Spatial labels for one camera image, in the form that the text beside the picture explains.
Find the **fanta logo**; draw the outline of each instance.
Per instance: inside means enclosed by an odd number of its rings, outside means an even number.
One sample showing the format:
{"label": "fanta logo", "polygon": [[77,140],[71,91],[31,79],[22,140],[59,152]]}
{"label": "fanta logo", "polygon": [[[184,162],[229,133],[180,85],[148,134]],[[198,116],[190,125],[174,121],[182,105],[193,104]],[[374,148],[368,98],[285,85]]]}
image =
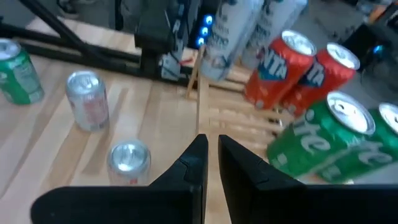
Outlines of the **fanta logo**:
{"label": "fanta logo", "polygon": [[325,80],[324,68],[318,62],[315,62],[311,69],[301,78],[300,84],[313,87],[321,87]]}
{"label": "fanta logo", "polygon": [[284,80],[287,75],[286,61],[274,50],[268,49],[259,66],[259,72],[263,80]]}

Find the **sprite logo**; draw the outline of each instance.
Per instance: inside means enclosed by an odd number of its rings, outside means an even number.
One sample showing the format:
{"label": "sprite logo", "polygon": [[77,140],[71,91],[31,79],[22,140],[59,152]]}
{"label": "sprite logo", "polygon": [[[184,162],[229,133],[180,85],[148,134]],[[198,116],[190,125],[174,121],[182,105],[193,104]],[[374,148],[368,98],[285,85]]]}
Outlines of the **sprite logo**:
{"label": "sprite logo", "polygon": [[293,123],[294,134],[301,137],[300,142],[302,147],[311,155],[314,155],[315,151],[328,151],[330,149],[330,143],[317,134],[321,129],[320,125],[310,123],[314,119],[314,116],[315,112],[308,110],[301,118]]}
{"label": "sprite logo", "polygon": [[388,164],[392,162],[392,156],[380,151],[383,144],[380,142],[364,141],[359,146],[358,159],[368,166]]}

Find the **soda can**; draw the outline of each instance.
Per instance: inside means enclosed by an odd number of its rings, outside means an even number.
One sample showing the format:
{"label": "soda can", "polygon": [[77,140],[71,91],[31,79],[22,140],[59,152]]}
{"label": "soda can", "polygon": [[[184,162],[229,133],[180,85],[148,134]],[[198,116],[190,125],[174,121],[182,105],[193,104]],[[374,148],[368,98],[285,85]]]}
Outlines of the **soda can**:
{"label": "soda can", "polygon": [[140,140],[117,144],[108,154],[111,185],[144,185],[148,183],[150,151]]}
{"label": "soda can", "polygon": [[317,49],[306,36],[285,30],[251,75],[244,95],[259,109],[273,108],[312,66]]}
{"label": "soda can", "polygon": [[222,0],[211,27],[199,71],[215,81],[226,78],[250,38],[264,0]]}
{"label": "soda can", "polygon": [[266,0],[254,32],[243,50],[242,65],[251,70],[257,68],[261,48],[268,48],[283,30],[290,29],[307,4],[308,0]]}
{"label": "soda can", "polygon": [[273,166],[301,178],[322,170],[374,132],[370,113],[352,97],[333,91],[286,128],[266,154]]}
{"label": "soda can", "polygon": [[95,72],[72,73],[67,79],[66,93],[81,129],[97,131],[109,124],[105,83]]}
{"label": "soda can", "polygon": [[0,39],[0,88],[7,101],[17,105],[35,103],[44,97],[29,54],[9,39]]}
{"label": "soda can", "polygon": [[345,47],[329,43],[315,56],[312,68],[282,99],[282,106],[296,117],[313,103],[325,99],[356,74],[358,58]]}
{"label": "soda can", "polygon": [[398,160],[398,106],[382,103],[369,110],[376,124],[372,136],[365,136],[357,146],[317,172],[324,181],[342,183],[381,169]]}

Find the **can lid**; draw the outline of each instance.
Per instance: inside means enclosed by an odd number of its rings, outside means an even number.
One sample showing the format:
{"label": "can lid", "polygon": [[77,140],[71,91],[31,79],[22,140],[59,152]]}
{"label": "can lid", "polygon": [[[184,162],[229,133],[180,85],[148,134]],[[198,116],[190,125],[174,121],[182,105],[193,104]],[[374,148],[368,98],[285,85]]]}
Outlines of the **can lid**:
{"label": "can lid", "polygon": [[381,103],[379,112],[392,131],[398,134],[398,106],[390,103]]}
{"label": "can lid", "polygon": [[108,155],[108,164],[118,173],[136,174],[147,167],[150,152],[140,140],[121,142]]}
{"label": "can lid", "polygon": [[21,46],[13,40],[0,38],[0,60],[8,60],[21,52]]}
{"label": "can lid", "polygon": [[373,134],[376,125],[371,114],[358,101],[340,91],[327,96],[329,110],[346,127],[361,134]]}
{"label": "can lid", "polygon": [[68,77],[67,92],[74,95],[84,95],[97,91],[103,85],[101,78],[95,72],[76,71]]}
{"label": "can lid", "polygon": [[285,30],[282,32],[282,40],[294,51],[308,55],[314,56],[317,53],[317,48],[312,43],[312,41],[304,36],[303,34],[292,31]]}
{"label": "can lid", "polygon": [[347,68],[358,70],[361,66],[359,59],[347,48],[336,43],[328,43],[326,49],[331,57]]}

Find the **floor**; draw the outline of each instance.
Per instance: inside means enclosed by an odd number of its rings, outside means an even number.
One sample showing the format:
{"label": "floor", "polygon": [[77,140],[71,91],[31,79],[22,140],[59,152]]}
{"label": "floor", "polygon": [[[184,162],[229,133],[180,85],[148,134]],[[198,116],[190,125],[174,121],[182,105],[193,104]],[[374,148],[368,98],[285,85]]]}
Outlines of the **floor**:
{"label": "floor", "polygon": [[[51,12],[58,14],[55,0],[39,1]],[[307,35],[318,49],[323,48],[328,41],[333,40],[329,35],[333,31],[344,33],[342,30],[343,24],[358,24],[362,19],[360,14],[342,4],[334,4],[331,7],[318,1],[312,1],[311,6],[310,10],[294,24],[293,29]],[[77,7],[80,12],[79,20],[96,26],[109,27],[107,8],[108,0],[99,0],[89,6],[79,5]],[[21,27],[26,26],[34,18],[31,12],[15,0],[0,1],[0,15],[4,16],[5,22]],[[359,75],[355,76],[341,90],[356,98],[367,108],[375,107],[382,101],[382,98],[375,91],[369,91],[368,87],[362,86]],[[398,175],[394,175],[396,170],[398,170],[398,165],[381,170],[357,182],[398,182]]]}

